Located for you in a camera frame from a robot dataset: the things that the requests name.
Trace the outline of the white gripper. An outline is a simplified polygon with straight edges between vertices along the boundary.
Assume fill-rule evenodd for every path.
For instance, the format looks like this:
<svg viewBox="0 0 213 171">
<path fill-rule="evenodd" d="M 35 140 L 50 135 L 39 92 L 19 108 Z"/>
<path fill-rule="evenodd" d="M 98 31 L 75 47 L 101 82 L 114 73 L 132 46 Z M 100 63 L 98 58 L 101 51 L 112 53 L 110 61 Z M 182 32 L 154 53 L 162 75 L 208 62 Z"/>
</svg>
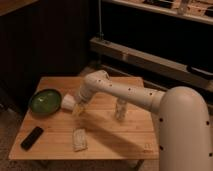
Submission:
<svg viewBox="0 0 213 171">
<path fill-rule="evenodd" d="M 73 108 L 72 115 L 79 116 L 86 108 L 84 103 L 92 99 L 92 92 L 88 88 L 80 87 L 76 93 L 77 102 Z"/>
</svg>

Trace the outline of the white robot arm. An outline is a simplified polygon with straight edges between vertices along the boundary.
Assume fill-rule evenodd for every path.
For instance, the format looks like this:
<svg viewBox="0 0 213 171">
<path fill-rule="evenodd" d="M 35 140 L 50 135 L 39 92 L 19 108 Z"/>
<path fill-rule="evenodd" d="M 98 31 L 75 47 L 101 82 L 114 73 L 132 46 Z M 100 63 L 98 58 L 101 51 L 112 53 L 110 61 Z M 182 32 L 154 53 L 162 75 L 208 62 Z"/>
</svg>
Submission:
<svg viewBox="0 0 213 171">
<path fill-rule="evenodd" d="M 83 78 L 75 100 L 86 105 L 98 92 L 159 116 L 159 171 L 213 171 L 209 111 L 197 91 L 185 86 L 160 91 L 119 83 L 99 70 Z"/>
</svg>

